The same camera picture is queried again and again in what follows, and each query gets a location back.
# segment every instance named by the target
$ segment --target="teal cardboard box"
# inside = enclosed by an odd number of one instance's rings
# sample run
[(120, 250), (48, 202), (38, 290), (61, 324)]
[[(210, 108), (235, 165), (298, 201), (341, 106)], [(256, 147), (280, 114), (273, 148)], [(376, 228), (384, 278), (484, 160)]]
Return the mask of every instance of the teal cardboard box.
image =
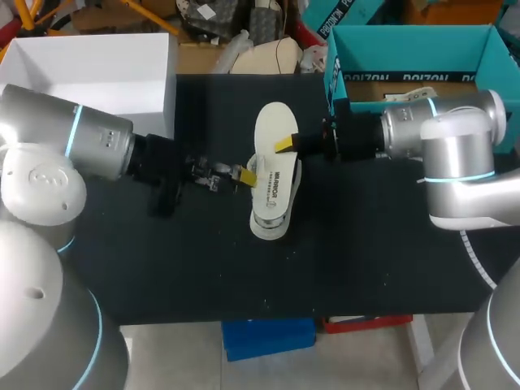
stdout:
[(384, 0), (310, 0), (303, 23), (327, 39), (337, 24), (367, 24)]
[[(495, 149), (508, 153), (520, 135), (520, 69), (494, 26), (337, 26), (328, 38), (325, 91), (329, 110), (347, 98), (346, 81), (458, 82), (492, 89), (504, 101), (508, 127)], [(352, 102), (382, 112), (392, 102)]]

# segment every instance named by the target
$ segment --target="white plastic bag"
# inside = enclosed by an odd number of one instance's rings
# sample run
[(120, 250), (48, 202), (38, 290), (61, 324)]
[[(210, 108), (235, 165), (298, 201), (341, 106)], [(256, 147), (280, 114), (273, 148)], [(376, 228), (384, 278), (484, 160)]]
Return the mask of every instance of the white plastic bag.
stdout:
[(240, 34), (234, 37), (229, 45), (226, 46), (224, 52), (220, 55), (219, 61), (215, 64), (213, 74), (224, 74), (231, 71), (238, 56), (253, 47), (253, 41), (249, 39), (249, 33), (242, 30)]
[(301, 73), (323, 73), (327, 65), (327, 46), (314, 45), (303, 50), (300, 62)]

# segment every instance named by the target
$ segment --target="blue plastic crate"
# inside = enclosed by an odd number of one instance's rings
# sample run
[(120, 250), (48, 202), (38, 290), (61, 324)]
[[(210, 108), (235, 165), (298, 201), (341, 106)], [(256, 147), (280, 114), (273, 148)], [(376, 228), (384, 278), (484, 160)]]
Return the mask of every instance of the blue plastic crate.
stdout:
[(230, 362), (308, 348), (316, 340), (312, 319), (226, 321), (222, 333)]

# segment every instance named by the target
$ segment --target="paper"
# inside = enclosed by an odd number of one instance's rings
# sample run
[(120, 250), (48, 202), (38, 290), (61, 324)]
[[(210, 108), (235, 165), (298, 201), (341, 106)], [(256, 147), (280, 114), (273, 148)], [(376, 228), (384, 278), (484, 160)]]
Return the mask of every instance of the paper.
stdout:
[(213, 10), (211, 9), (211, 7), (208, 6), (207, 4), (204, 4), (203, 6), (198, 7), (198, 8), (197, 8), (197, 11), (198, 11), (198, 13), (201, 14), (201, 15), (204, 17), (204, 19), (206, 19), (206, 20), (210, 20), (212, 17), (214, 17), (215, 15), (217, 15), (217, 14), (215, 13), (215, 11), (213, 11)]

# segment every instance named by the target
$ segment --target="red crate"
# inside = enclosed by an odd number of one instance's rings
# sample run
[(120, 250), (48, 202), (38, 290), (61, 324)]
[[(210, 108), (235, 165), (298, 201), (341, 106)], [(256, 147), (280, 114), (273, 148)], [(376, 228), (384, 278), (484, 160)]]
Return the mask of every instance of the red crate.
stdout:
[(381, 327), (395, 327), (404, 323), (411, 323), (413, 320), (413, 315), (391, 315), (387, 317), (371, 319), (368, 321), (353, 321), (344, 323), (329, 323), (325, 318), (323, 318), (322, 323), (325, 332), (333, 335), (336, 333), (379, 329)]

